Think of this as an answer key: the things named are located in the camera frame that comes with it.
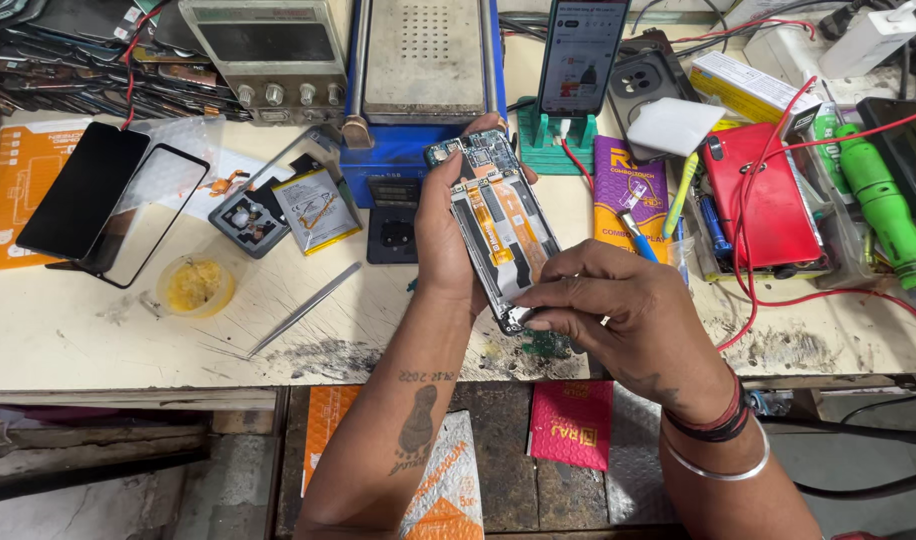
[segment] hand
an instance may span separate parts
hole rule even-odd
[[[571,336],[621,385],[687,422],[713,422],[728,408],[733,378],[667,264],[584,240],[549,259],[514,302],[548,306],[525,326]]]
[[[462,135],[504,126],[504,119],[490,112],[472,122]],[[537,182],[535,171],[526,165],[521,169],[529,184]],[[451,184],[460,173],[461,156],[455,152],[424,177],[415,219],[417,282],[418,290],[433,291],[436,298],[467,306],[471,316],[477,317],[488,306],[488,298],[471,268],[458,222],[451,215]]]

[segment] green phone stand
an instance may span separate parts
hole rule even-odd
[[[518,102],[534,100],[524,96]],[[580,175],[581,171],[564,149],[554,143],[561,125],[560,118],[549,118],[538,114],[536,104],[519,108],[518,144],[521,147],[521,161],[538,174]],[[594,116],[573,118],[568,130],[568,149],[584,165],[588,174],[594,174],[594,136],[598,134],[598,122]]]

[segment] silver bangle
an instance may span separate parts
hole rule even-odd
[[[714,472],[711,472],[711,471],[705,471],[705,470],[702,469],[701,467],[699,467],[699,466],[695,465],[694,463],[692,463],[692,462],[686,460],[680,453],[678,454],[678,451],[675,450],[675,448],[674,448],[673,446],[671,446],[671,442],[667,440],[667,437],[665,437],[664,444],[665,444],[665,446],[668,448],[668,451],[671,453],[671,456],[673,456],[676,460],[678,460],[678,462],[679,462],[681,465],[683,465],[685,469],[691,471],[692,473],[695,473],[696,475],[699,475],[699,476],[701,476],[701,477],[703,476],[703,477],[705,477],[706,479],[707,479],[707,478],[708,478],[708,479],[710,478],[710,479],[715,480],[715,481],[716,481],[716,480],[718,480],[718,481],[721,481],[721,480],[723,481],[723,480],[724,480],[724,481],[726,481],[726,482],[730,482],[730,481],[731,481],[731,482],[732,482],[732,481],[733,481],[733,482],[736,482],[737,480],[738,480],[738,481],[739,481],[739,480],[743,481],[744,479],[746,480],[746,479],[748,479],[748,478],[752,478],[753,476],[755,476],[755,475],[757,475],[758,473],[760,473],[761,470],[764,469],[764,466],[765,466],[766,464],[768,464],[768,458],[771,456],[771,445],[768,444],[768,436],[765,435],[765,433],[764,433],[764,428],[761,426],[761,423],[758,422],[758,419],[757,419],[757,418],[754,418],[754,417],[752,416],[752,419],[754,420],[754,423],[757,423],[758,430],[761,431],[761,438],[764,440],[764,456],[761,458],[761,461],[760,461],[757,465],[755,465],[754,468],[752,468],[751,471],[748,471],[748,472],[745,472],[745,473],[744,473],[744,472],[741,472],[741,473],[733,474],[733,475],[732,475],[732,474],[731,474],[731,475],[730,475],[730,474],[726,474],[726,475],[724,474],[724,475],[723,475],[723,474],[721,474],[721,473],[716,473],[716,472],[714,473]]]

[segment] red wire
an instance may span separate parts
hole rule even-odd
[[[591,188],[591,193],[594,193],[594,180],[591,179],[591,175],[587,174],[587,169],[585,169],[581,162],[578,161],[578,158],[576,158],[575,155],[571,153],[571,149],[568,148],[568,141],[564,140],[564,137],[561,138],[561,148],[564,149],[564,153],[568,154],[568,157],[571,157],[572,162],[574,162],[575,165],[581,169],[581,174],[583,174],[584,178],[587,180],[587,185],[589,188]]]
[[[128,129],[131,120],[134,119],[134,105],[131,104],[131,93],[134,92],[134,73],[131,71],[131,53],[134,52],[134,47],[138,44],[138,39],[141,36],[141,30],[144,28],[145,23],[149,19],[161,13],[162,6],[155,7],[153,10],[148,11],[145,16],[138,19],[138,25],[134,30],[134,38],[131,40],[131,44],[128,45],[128,49],[125,50],[125,66],[128,67],[128,119],[125,120],[125,123],[121,125],[121,130],[124,131]]]
[[[728,347],[736,343],[739,339],[741,339],[741,337],[744,334],[748,332],[748,330],[754,324],[754,319],[757,316],[757,308],[760,305],[761,306],[764,305],[765,307],[772,306],[774,308],[776,307],[778,308],[779,306],[782,307],[783,305],[792,306],[794,304],[799,304],[799,303],[801,304],[802,302],[806,302],[808,300],[814,300],[815,298],[823,298],[823,297],[834,296],[838,294],[853,293],[853,294],[865,294],[869,296],[877,296],[879,298],[888,300],[894,304],[896,303],[898,306],[903,307],[909,313],[913,314],[916,318],[916,309],[909,306],[907,302],[897,299],[894,296],[890,296],[887,294],[874,292],[874,291],[863,290],[863,289],[837,289],[837,290],[821,291],[821,292],[817,292],[814,294],[802,296],[800,298],[796,298],[793,300],[786,300],[786,301],[784,300],[780,302],[778,301],[777,302],[776,301],[767,302],[767,301],[762,301],[762,300],[757,299],[757,295],[754,291],[754,275],[752,272],[754,265],[752,264],[751,246],[749,244],[747,235],[746,234],[741,235],[741,229],[744,226],[744,221],[742,220],[742,214],[744,213],[746,209],[746,205],[751,198],[751,186],[752,186],[755,176],[757,175],[758,169],[761,167],[761,164],[764,163],[769,157],[775,156],[778,153],[783,154],[785,151],[793,149],[793,148],[803,148],[806,146],[817,146],[819,144],[828,144],[832,142],[840,142],[840,141],[845,141],[845,140],[847,141],[849,139],[852,140],[854,138],[855,139],[861,138],[863,136],[866,137],[872,133],[875,134],[879,131],[882,132],[886,129],[892,129],[896,126],[899,126],[901,124],[904,124],[904,123],[907,123],[907,122],[910,122],[916,119],[916,114],[915,115],[912,114],[910,117],[908,116],[896,122],[892,122],[891,124],[881,126],[880,128],[875,128],[871,130],[869,129],[869,130],[866,130],[865,132],[863,131],[858,132],[857,134],[855,133],[850,136],[846,136],[846,137],[843,136],[842,138],[837,137],[832,140],[826,139],[823,141],[819,140],[819,141],[802,142],[799,144],[792,144],[790,146],[784,146],[784,147],[781,147],[781,148],[778,148],[776,150],[772,150],[769,152],[769,148],[771,147],[771,141],[773,141],[774,138],[777,137],[778,133],[780,132],[781,126],[784,125],[784,123],[787,121],[788,116],[791,113],[792,106],[794,106],[794,104],[798,101],[798,98],[800,98],[801,94],[803,94],[808,88],[811,87],[811,85],[814,83],[815,80],[817,80],[817,77],[812,77],[811,79],[809,79],[807,83],[805,83],[804,86],[801,87],[800,90],[798,90],[798,93],[795,94],[795,97],[793,97],[791,101],[788,103],[788,107],[785,109],[784,115],[781,116],[781,119],[778,121],[775,129],[772,131],[772,135],[768,138],[767,142],[765,143],[765,147],[763,151],[761,152],[761,157],[757,160],[757,162],[753,164],[751,168],[749,168],[748,172],[745,173],[745,177],[742,179],[741,188],[738,192],[738,213],[737,213],[737,218],[735,220],[734,238],[736,241],[740,239],[742,243],[742,247],[744,247],[745,249],[745,262],[748,268],[748,285],[747,286],[745,286],[744,282],[741,280],[741,271],[740,271],[740,265],[739,265],[739,259],[738,259],[738,255],[739,255],[738,249],[734,250],[732,262],[733,262],[734,269],[735,269],[734,275],[737,277],[738,284],[740,285],[741,289],[745,292],[745,294],[747,294],[748,297],[752,301],[752,312],[751,312],[751,315],[749,315],[748,317],[748,321],[745,323],[745,325],[741,327],[738,333],[733,338],[728,339],[727,342],[725,342],[723,345],[718,347],[718,352],[720,352],[721,350],[723,351],[725,349],[728,349]]]
[[[681,38],[681,39],[679,39],[679,40],[676,39],[676,40],[672,41],[672,43],[677,43],[677,42],[682,42],[682,41],[683,41],[683,42],[684,42],[684,41],[685,41],[685,42],[686,42],[686,41],[687,41],[687,42],[690,42],[690,41],[693,40],[693,39],[695,39],[695,40],[698,40],[698,39],[699,39],[699,40],[700,40],[702,37],[703,37],[703,38],[705,38],[705,37],[707,38],[707,37],[709,37],[709,36],[711,37],[711,36],[714,36],[714,35],[715,35],[715,36],[716,36],[716,35],[719,36],[719,35],[721,35],[721,34],[723,34],[723,33],[724,33],[724,34],[725,34],[725,33],[728,34],[728,33],[732,32],[732,31],[734,32],[735,30],[737,30],[737,29],[739,29],[739,28],[745,28],[746,26],[752,26],[752,25],[755,25],[755,24],[761,24],[761,23],[763,23],[763,22],[783,22],[783,23],[785,23],[785,24],[800,24],[800,25],[801,25],[802,27],[804,27],[806,30],[811,30],[811,38],[810,38],[810,39],[812,40],[812,42],[815,40],[815,25],[811,24],[811,23],[808,22],[808,21],[804,21],[804,20],[785,20],[785,19],[758,19],[758,20],[754,20],[754,21],[751,21],[751,22],[746,22],[746,23],[744,23],[744,24],[739,24],[738,26],[732,26],[731,28],[728,28],[728,30],[718,30],[717,32],[716,32],[716,31],[715,31],[715,32],[714,32],[714,31],[710,31],[710,32],[708,32],[708,33],[706,33],[706,34],[703,33],[703,34],[701,34],[701,35],[699,35],[699,36],[698,36],[698,35],[695,35],[695,36],[692,37],[692,38],[691,38],[691,37],[687,37],[687,38],[686,38],[686,37],[685,37],[685,38],[683,37],[683,38]]]

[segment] smartphone screen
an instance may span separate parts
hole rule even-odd
[[[89,124],[17,246],[60,259],[84,259],[150,143],[144,133]]]
[[[560,0],[552,6],[538,105],[549,117],[601,112],[628,0]]]
[[[869,125],[869,128],[890,124],[916,114],[915,102],[868,98],[866,104],[874,116],[873,125]],[[916,120],[872,136],[872,142],[875,145],[879,140],[890,147],[894,156],[895,160],[891,162],[889,156],[883,155],[885,163],[892,169],[892,176],[898,176],[893,166],[899,167],[904,172],[900,176],[910,182],[913,189],[916,190]],[[912,214],[916,214],[914,212],[916,201],[909,198],[908,204],[912,207]]]

